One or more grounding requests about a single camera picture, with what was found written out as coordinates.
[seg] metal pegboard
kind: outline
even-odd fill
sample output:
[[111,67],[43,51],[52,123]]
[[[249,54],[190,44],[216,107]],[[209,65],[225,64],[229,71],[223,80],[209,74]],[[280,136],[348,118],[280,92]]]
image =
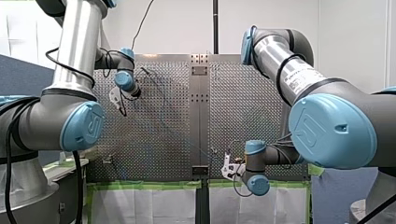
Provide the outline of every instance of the metal pegboard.
[[108,78],[107,71],[95,72],[94,93],[106,122],[88,181],[190,180],[190,55],[136,55],[135,63],[142,94],[136,101],[124,100],[126,118],[108,99],[115,71]]
[[[239,55],[211,55],[209,61],[209,171],[210,178],[221,178],[224,153],[233,140],[241,143],[233,145],[232,156],[243,158],[247,140],[273,143],[280,136],[282,103],[274,83],[241,65]],[[266,174],[274,180],[308,178],[306,165],[267,166]]]

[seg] pegboard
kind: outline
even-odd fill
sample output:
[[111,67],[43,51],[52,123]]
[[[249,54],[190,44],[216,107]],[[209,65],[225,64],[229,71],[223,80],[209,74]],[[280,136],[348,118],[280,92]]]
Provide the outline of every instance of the pegboard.
[[191,180],[189,61],[188,55],[137,55],[134,75],[142,94],[133,102],[123,100],[126,118],[108,98],[116,71],[108,78],[107,70],[95,71],[94,93],[106,122],[97,158],[88,167],[89,182]]
[[[197,164],[209,165],[210,178],[222,178],[231,141],[271,143],[279,137],[282,104],[271,81],[241,65],[239,55],[208,55],[201,64],[194,57],[199,56],[136,55],[134,74],[142,94],[136,101],[124,100],[126,118],[108,98],[116,71],[108,78],[103,76],[107,70],[95,71],[94,93],[106,123],[97,157],[88,166],[89,182],[191,180],[191,167]],[[233,157],[242,157],[243,151],[242,144],[234,145]],[[301,180],[307,169],[270,166],[267,174]]]

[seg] robotic arm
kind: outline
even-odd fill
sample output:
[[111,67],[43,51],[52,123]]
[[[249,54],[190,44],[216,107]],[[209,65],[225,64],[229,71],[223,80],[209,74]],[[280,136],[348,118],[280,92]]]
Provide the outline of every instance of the robotic arm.
[[[288,152],[292,163],[304,159],[335,169],[396,166],[393,89],[367,94],[341,78],[326,78],[312,67],[308,40],[292,30],[253,26],[245,32],[241,59],[271,79],[284,102],[291,106],[289,129],[295,150]],[[267,156],[271,151],[261,141],[246,144],[242,181],[256,195],[269,189],[263,176],[265,164],[285,163]]]
[[117,69],[118,93],[140,94],[132,51],[97,47],[101,20],[113,1],[64,2],[37,0],[63,27],[52,84],[40,98],[0,97],[0,179],[7,182],[0,187],[0,201],[6,202],[0,203],[1,223],[59,223],[58,187],[48,183],[37,151],[76,152],[96,144],[105,117],[92,92],[94,69]]

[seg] white wall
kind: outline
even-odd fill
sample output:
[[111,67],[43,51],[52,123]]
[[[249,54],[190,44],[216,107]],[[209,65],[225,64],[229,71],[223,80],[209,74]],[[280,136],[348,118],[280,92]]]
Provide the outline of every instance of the white wall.
[[320,0],[319,70],[367,92],[388,85],[390,0]]
[[58,47],[61,32],[35,1],[0,1],[0,54],[53,68],[44,54]]
[[[104,30],[110,47],[131,47],[149,0],[123,0],[109,10]],[[190,54],[213,49],[211,0],[154,1],[135,42],[135,53]]]
[[318,57],[318,0],[219,0],[219,52],[240,53],[244,32],[288,28],[302,32]]
[[[104,20],[113,49],[131,46],[149,0],[120,1]],[[303,32],[318,55],[318,0],[219,0],[219,53],[239,54],[252,25]],[[155,1],[136,53],[213,52],[212,0]]]
[[[132,46],[149,1],[123,0],[109,10],[103,25],[111,48]],[[23,44],[1,35],[2,30],[7,31],[2,21],[13,18],[18,19],[21,29],[23,26],[36,28],[34,34],[19,36]],[[318,57],[318,0],[219,0],[219,53],[240,53],[243,33],[252,24],[262,28],[297,29],[308,37]],[[0,54],[52,67],[44,53],[58,45],[60,34],[56,22],[47,17],[35,1],[0,1],[0,48],[8,49],[0,50]],[[213,52],[212,0],[155,1],[136,39],[134,51]]]

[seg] blue end cap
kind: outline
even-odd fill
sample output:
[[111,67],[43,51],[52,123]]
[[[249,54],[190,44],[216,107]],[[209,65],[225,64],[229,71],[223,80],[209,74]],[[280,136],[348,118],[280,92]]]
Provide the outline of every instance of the blue end cap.
[[267,145],[262,140],[250,140],[245,143],[245,154],[253,155],[264,151]]
[[384,91],[396,91],[396,86],[386,87]]
[[93,147],[102,133],[104,119],[103,109],[96,102],[77,107],[62,128],[61,148],[76,151]]
[[27,97],[25,95],[9,95],[9,96],[0,96],[0,105],[5,105],[10,102],[16,101],[18,99]]
[[376,133],[370,120],[355,105],[331,94],[299,100],[291,109],[289,129],[297,151],[317,166],[360,168],[376,152]]
[[129,48],[122,48],[120,50],[123,54],[128,55],[130,58],[134,59],[134,51]]
[[245,31],[244,38],[242,40],[242,48],[241,48],[241,62],[245,65],[251,65],[251,41],[252,37],[250,36],[250,30]]
[[126,71],[120,71],[114,77],[114,82],[123,91],[132,91],[134,89],[134,79]]
[[116,0],[104,0],[106,6],[108,7],[116,7],[117,1]]
[[265,175],[253,175],[247,181],[247,188],[257,196],[263,196],[270,190],[270,182]]

